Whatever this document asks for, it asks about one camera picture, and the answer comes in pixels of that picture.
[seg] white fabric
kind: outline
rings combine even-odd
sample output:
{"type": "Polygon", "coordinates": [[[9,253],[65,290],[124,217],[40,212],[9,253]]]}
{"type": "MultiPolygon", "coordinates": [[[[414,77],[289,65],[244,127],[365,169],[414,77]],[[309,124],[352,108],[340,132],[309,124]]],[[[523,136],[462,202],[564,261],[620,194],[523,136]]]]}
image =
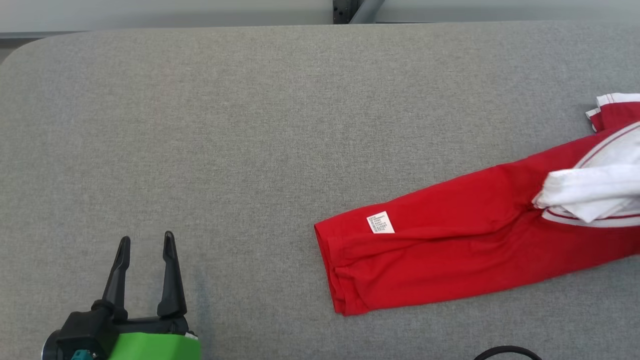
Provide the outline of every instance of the white fabric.
{"type": "Polygon", "coordinates": [[[640,123],[594,147],[572,169],[550,172],[534,199],[590,223],[640,211],[640,123]]]}

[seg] clothing label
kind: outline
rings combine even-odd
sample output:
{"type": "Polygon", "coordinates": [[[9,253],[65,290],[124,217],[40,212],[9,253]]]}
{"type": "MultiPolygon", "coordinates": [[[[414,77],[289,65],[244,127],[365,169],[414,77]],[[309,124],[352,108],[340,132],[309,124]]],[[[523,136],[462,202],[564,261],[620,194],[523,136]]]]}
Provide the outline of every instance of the clothing label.
{"type": "Polygon", "coordinates": [[[367,218],[371,231],[374,234],[394,234],[394,227],[391,226],[391,221],[386,211],[371,215],[367,218]]]}

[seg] gray fabric surface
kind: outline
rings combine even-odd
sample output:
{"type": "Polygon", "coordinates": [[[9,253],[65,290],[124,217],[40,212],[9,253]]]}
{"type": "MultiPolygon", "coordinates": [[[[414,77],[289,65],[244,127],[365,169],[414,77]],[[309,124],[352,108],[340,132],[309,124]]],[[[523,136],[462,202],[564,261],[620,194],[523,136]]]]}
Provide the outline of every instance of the gray fabric surface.
{"type": "Polygon", "coordinates": [[[635,358],[637,257],[343,318],[312,226],[589,135],[597,95],[640,90],[639,58],[639,26],[557,22],[25,45],[0,67],[0,358],[38,358],[88,309],[126,234],[126,307],[153,315],[168,229],[204,359],[460,360],[507,344],[544,359],[635,358]]]}

